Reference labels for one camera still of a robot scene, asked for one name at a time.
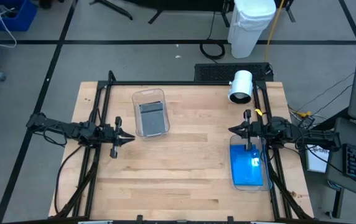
blue sponge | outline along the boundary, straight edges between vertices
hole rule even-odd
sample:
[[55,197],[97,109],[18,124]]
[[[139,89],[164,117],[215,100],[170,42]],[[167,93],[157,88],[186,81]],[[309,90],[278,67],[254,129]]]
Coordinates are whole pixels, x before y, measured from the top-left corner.
[[230,146],[230,163],[232,168],[233,184],[238,186],[262,186],[260,152],[256,146],[250,151],[245,145]]

gray floor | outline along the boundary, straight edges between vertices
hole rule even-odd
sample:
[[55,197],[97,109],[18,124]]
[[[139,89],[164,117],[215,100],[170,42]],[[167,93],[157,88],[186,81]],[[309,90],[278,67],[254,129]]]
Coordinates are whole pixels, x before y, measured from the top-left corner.
[[[39,9],[27,32],[14,32],[19,40],[58,40],[72,0],[54,2],[51,10]],[[72,18],[67,40],[167,40],[205,39],[212,13],[163,12],[153,25],[147,21],[155,10],[115,1],[127,9],[133,21],[88,1],[79,1]],[[346,0],[356,23],[356,1]],[[295,0],[292,23],[283,12],[274,40],[356,40],[338,0]],[[268,37],[270,27],[261,35]],[[228,29],[216,16],[212,38],[226,39]],[[0,39],[8,39],[0,32]],[[0,82],[0,200],[25,134],[25,123],[34,109],[56,45],[18,45],[0,48],[0,71],[7,80]],[[227,62],[262,62],[265,45],[257,45],[245,59],[227,55]],[[355,69],[356,45],[272,45],[268,61],[275,80],[284,84],[286,98],[299,108],[326,88],[350,75]],[[198,45],[64,45],[56,64],[42,111],[49,117],[70,121],[82,81],[106,79],[108,70],[118,80],[193,80],[196,63],[212,63]],[[351,84],[349,78],[303,110],[315,111]],[[319,114],[329,117],[348,105],[347,91]],[[46,218],[55,176],[63,149],[34,136],[12,195],[4,222]],[[306,172],[311,202],[317,218],[328,220],[325,211],[332,209],[334,191],[326,187],[322,174]],[[356,195],[344,200],[342,222],[356,223]]]

wooden tabletop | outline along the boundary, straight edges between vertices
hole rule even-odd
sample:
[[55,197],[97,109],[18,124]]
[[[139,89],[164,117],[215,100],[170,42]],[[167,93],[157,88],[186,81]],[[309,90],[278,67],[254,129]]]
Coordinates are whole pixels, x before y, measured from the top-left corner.
[[[289,120],[282,83],[267,83],[267,87],[273,116]],[[225,221],[227,216],[233,216],[235,221],[273,220],[269,191],[240,191],[230,185],[228,149],[233,134],[228,128],[243,121],[246,109],[254,111],[254,103],[229,102],[229,86],[119,85],[112,86],[106,123],[113,124],[115,117],[120,116],[122,128],[134,134],[131,97],[137,91],[152,88],[164,91],[171,125],[169,135],[153,141],[137,136],[135,141],[118,149],[117,159],[109,156],[111,144],[102,145],[90,218],[135,220],[137,215],[143,215],[144,220]],[[96,82],[81,84],[74,122],[88,119],[95,93]],[[69,141],[63,159],[76,148],[77,142]],[[83,152],[80,150],[63,168],[59,209],[76,190]],[[304,211],[313,216],[299,156],[286,149],[281,149],[280,155],[288,190]],[[86,197],[85,192],[80,214]],[[278,189],[277,197],[280,215],[284,217]],[[51,206],[50,215],[54,213]]]

clear plastic container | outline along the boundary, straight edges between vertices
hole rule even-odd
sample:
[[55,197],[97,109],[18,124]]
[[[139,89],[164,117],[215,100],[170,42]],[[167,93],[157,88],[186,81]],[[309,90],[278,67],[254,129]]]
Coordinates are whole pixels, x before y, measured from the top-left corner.
[[145,140],[167,136],[168,122],[166,101],[161,89],[144,90],[133,94],[136,134]]
[[230,138],[229,158],[231,186],[237,190],[270,190],[265,140],[250,138],[253,149],[246,151],[247,139],[234,135]]

blue container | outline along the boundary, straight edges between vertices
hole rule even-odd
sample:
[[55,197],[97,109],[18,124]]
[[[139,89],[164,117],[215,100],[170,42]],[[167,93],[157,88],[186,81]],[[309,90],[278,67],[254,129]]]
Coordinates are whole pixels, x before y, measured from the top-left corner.
[[[27,31],[37,13],[37,8],[30,0],[0,0],[0,5],[15,6],[19,9],[16,17],[2,19],[10,31]],[[5,30],[1,21],[0,30]]]

